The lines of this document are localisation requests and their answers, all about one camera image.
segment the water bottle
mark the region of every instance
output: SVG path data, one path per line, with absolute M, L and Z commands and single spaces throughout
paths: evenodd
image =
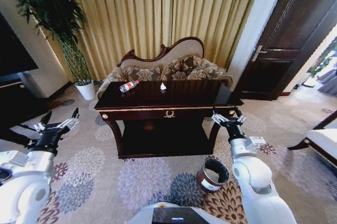
M 122 93 L 129 91 L 130 89 L 134 88 L 137 84 L 139 84 L 139 80 L 136 81 L 130 81 L 124 85 L 120 86 L 120 90 Z

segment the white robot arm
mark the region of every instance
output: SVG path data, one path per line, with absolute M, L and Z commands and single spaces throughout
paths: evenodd
M 48 200 L 57 144 L 78 123 L 78 109 L 60 124 L 47 125 L 50 116 L 48 113 L 34 125 L 41 137 L 27 154 L 0 152 L 0 223 L 37 223 Z
M 255 146 L 266 144 L 262 137 L 249 137 L 240 126 L 246 117 L 236 109 L 239 118 L 225 118 L 214 114 L 213 120 L 226 127 L 230 135 L 233 158 L 232 171 L 242 192 L 242 206 L 249 224 L 296 223 L 289 206 L 279 196 L 268 165 L 256 158 Z

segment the carpet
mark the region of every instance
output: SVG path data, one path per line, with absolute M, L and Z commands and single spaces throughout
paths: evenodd
M 201 207 L 229 223 L 246 223 L 240 188 L 233 176 L 214 194 L 205 194 L 196 183 L 196 173 L 206 158 L 217 158 L 231 169 L 227 132 L 221 128 L 212 156 L 117 158 L 109 126 L 71 86 L 50 103 L 51 122 L 70 117 L 79 107 L 80 123 L 59 143 L 56 174 L 49 201 L 38 223 L 127 223 L 142 207 L 159 201 Z M 289 204 L 298 223 L 337 223 L 337 178 L 335 169 L 312 149 L 289 151 L 337 108 L 337 99 L 313 88 L 300 87 L 275 101 L 244 100 L 241 111 L 248 116 L 243 131 L 263 136 L 268 145 L 258 157 L 273 171 L 280 196 Z M 27 121 L 32 125 L 39 121 Z M 212 122 L 205 118 L 209 135 Z M 38 137 L 32 131 L 16 132 Z M 21 146 L 0 140 L 0 150 Z

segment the door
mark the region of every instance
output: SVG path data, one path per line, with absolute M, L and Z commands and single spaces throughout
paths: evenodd
M 336 23 L 336 0 L 278 0 L 235 91 L 277 99 Z

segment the coffee table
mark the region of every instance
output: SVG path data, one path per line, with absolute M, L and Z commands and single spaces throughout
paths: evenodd
M 219 80 L 143 81 L 121 93 L 124 82 L 111 82 L 95 109 L 115 136 L 119 158 L 208 155 L 220 126 L 213 124 L 207 137 L 202 122 L 213 107 L 232 116 L 243 105 Z M 121 133 L 117 120 L 123 120 Z

